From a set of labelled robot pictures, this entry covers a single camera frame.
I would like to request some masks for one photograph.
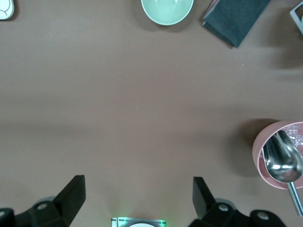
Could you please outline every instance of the tabletop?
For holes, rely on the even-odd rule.
[[[85,175],[72,227],[114,217],[186,227],[201,176],[245,215],[302,225],[251,153],[265,126],[302,119],[298,0],[271,1],[239,48],[203,28],[210,0],[172,26],[140,0],[14,3],[0,21],[0,207],[23,212]]]

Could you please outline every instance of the white object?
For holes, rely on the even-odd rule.
[[[290,15],[303,34],[303,1],[290,11]]]
[[[0,0],[0,20],[9,19],[14,13],[13,0]]]

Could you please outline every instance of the pink cup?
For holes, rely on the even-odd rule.
[[[276,122],[263,129],[256,137],[254,144],[252,146],[252,157],[259,174],[261,175],[261,177],[266,183],[279,189],[287,189],[287,185],[286,183],[276,181],[269,175],[265,167],[264,159],[263,157],[261,157],[262,148],[276,132],[293,124],[296,124],[299,130],[303,131],[303,122],[297,122],[297,121]],[[303,177],[295,181],[295,186],[296,188],[303,187]]]

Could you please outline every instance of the folded cloth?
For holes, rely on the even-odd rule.
[[[239,47],[270,0],[214,0],[203,26],[232,46]]]

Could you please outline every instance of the silver spoon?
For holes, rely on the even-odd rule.
[[[275,180],[287,184],[297,213],[302,217],[303,206],[294,181],[303,175],[303,157],[284,131],[273,135],[262,150],[268,173]]]

